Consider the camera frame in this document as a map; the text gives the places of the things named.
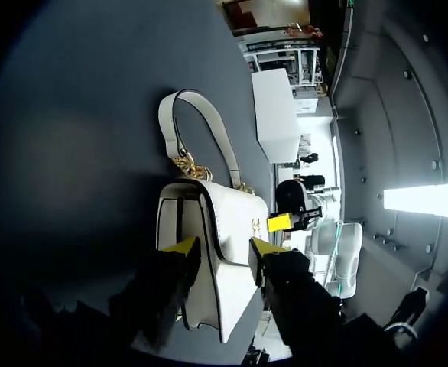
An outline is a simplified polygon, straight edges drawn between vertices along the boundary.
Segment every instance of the cable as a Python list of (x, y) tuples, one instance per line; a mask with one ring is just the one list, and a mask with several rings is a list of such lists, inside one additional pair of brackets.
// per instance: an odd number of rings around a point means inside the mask
[(341, 76), (341, 72), (343, 70), (343, 64), (345, 63), (346, 51), (348, 50), (349, 39), (350, 36), (352, 35), (352, 24), (353, 24), (353, 9), (350, 9), (348, 35), (346, 36), (346, 43), (345, 43), (345, 52), (343, 52), (341, 63), (339, 64), (338, 77), (336, 78), (336, 82), (334, 83), (333, 88), (331, 88), (331, 99), (334, 98), (334, 93), (336, 92), (336, 87), (338, 86), (339, 77)]
[(406, 333), (409, 334), (409, 336), (413, 339), (413, 340), (417, 340), (417, 333), (416, 330), (409, 325), (408, 323), (393, 323), (392, 325), (387, 326), (384, 331), (389, 331), (389, 330), (397, 330), (397, 329), (402, 329), (403, 331), (405, 331)]

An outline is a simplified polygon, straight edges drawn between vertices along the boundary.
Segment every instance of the light fixture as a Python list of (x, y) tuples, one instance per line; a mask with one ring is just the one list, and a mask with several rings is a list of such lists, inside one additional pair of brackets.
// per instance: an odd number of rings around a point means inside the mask
[(333, 136), (333, 155), (334, 155), (334, 169), (336, 172), (336, 185), (341, 187), (341, 171), (339, 170), (339, 150), (336, 136)]
[(384, 208), (448, 217), (448, 184), (384, 190)]

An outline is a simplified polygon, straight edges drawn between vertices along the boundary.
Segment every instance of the white cabinet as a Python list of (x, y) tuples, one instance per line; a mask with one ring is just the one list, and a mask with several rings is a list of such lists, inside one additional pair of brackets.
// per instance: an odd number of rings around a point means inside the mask
[(270, 163), (295, 162), (300, 132), (284, 69), (252, 74), (258, 142)]

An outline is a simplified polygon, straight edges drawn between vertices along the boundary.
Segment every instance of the white chair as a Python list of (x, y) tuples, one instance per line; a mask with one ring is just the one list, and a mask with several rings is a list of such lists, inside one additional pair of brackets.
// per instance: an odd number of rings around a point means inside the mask
[(306, 253), (310, 271), (330, 294), (342, 299), (356, 292), (356, 272), (362, 248), (359, 223), (328, 221), (312, 230)]

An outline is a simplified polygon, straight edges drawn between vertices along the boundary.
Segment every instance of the ceiling light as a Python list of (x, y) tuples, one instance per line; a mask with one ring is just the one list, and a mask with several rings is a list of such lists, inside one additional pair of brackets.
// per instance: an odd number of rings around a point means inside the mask
[(448, 184), (384, 190), (384, 208), (448, 217)]

